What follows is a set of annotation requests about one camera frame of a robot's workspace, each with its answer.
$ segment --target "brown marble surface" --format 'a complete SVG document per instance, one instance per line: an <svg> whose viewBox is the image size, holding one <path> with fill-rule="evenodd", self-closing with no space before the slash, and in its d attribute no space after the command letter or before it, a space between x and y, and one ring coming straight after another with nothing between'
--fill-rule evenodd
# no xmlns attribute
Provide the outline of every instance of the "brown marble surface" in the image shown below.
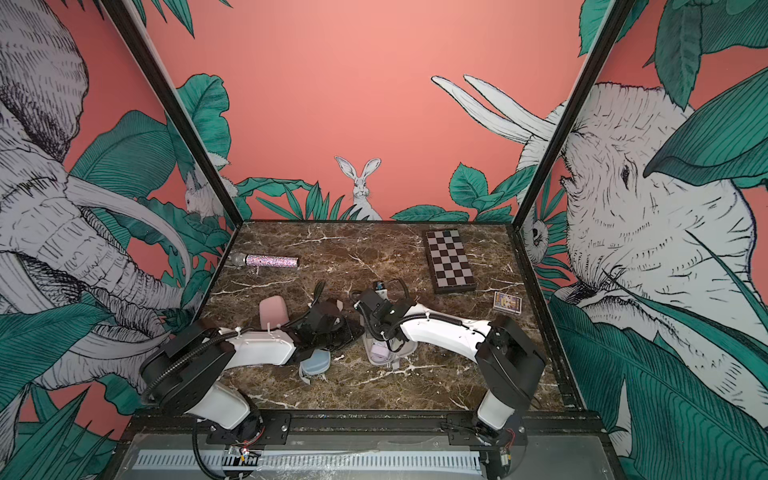
<svg viewBox="0 0 768 480"><path fill-rule="evenodd" d="M464 239L478 289L435 295L429 279L421 232L458 228ZM296 269L235 267L231 263L215 285L202 316L218 325L259 326L259 302L281 295L291 318L306 310L318 280L326 281L323 298L345 300L344 315L359 321L347 296L373 280L402 278L420 303L445 313L494 319L495 291L523 297L518 325L543 349L525 287L503 226L403 223L287 223L243 225L230 256L236 252L300 257ZM392 297L399 295L394 287ZM240 367L222 381L241 389L264 408L286 409L474 409L485 394L476 364L456 353L420 343L397 370L368 362L362 340L333 356L328 371L310 386L298 366ZM564 409L557 383L547 366L536 397L542 410Z"/></svg>

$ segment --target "checkered board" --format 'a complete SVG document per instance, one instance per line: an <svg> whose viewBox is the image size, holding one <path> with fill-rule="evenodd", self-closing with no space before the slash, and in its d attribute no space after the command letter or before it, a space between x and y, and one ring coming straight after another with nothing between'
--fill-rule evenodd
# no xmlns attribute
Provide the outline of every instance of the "checkered board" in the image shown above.
<svg viewBox="0 0 768 480"><path fill-rule="evenodd" d="M468 292L477 288L458 230L424 232L424 245L435 293Z"/></svg>

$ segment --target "pink object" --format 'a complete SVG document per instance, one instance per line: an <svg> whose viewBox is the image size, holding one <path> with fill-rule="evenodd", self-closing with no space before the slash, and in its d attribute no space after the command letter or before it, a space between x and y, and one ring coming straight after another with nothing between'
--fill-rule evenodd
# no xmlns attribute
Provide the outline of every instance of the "pink object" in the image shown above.
<svg viewBox="0 0 768 480"><path fill-rule="evenodd" d="M259 321L262 329L276 329L288 323L288 307L280 295L259 302Z"/></svg>

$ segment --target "wire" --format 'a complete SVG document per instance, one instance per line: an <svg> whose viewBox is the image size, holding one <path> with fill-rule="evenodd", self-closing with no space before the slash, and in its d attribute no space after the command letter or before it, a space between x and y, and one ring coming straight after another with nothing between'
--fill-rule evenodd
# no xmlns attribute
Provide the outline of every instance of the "wire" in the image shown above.
<svg viewBox="0 0 768 480"><path fill-rule="evenodd" d="M219 343L222 343L224 340L228 340L231 338L234 338L236 336L242 335L245 332L250 332L251 328L242 329L239 332L228 332L223 333L219 336L215 336L212 339L208 340L207 342L201 343L200 345L193 348L188 354L182 356L179 360L173 362L168 368L166 368L155 380L152 381L149 385L147 385L147 388L144 390L144 392L141 394L141 403L146 406L157 406L157 402L151 402L149 400L150 395L152 395L152 392L159 386L163 380L168 378L169 376L173 375L176 371L181 369L181 367L185 366L187 363L189 363L190 360L192 360L195 356L200 355L205 350L209 349L211 346L217 345Z"/></svg>

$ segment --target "microphone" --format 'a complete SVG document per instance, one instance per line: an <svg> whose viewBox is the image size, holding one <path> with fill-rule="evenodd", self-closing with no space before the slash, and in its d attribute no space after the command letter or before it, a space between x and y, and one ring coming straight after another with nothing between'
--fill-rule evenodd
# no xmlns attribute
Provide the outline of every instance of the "microphone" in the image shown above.
<svg viewBox="0 0 768 480"><path fill-rule="evenodd" d="M230 260L235 266L276 266L279 268L298 268L299 266L299 257L235 253Z"/></svg>

